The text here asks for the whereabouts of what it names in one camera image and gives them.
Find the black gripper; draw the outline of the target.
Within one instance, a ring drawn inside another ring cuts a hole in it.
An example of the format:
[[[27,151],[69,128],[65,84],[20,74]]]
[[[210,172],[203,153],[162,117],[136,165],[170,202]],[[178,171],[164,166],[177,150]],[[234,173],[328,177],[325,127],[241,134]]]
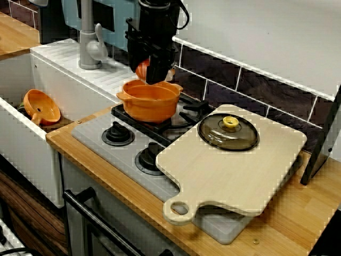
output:
[[[127,18],[125,32],[128,62],[132,72],[140,63],[149,59],[146,82],[150,85],[164,81],[170,73],[174,75],[175,36],[179,16],[176,1],[138,1],[138,17]]]

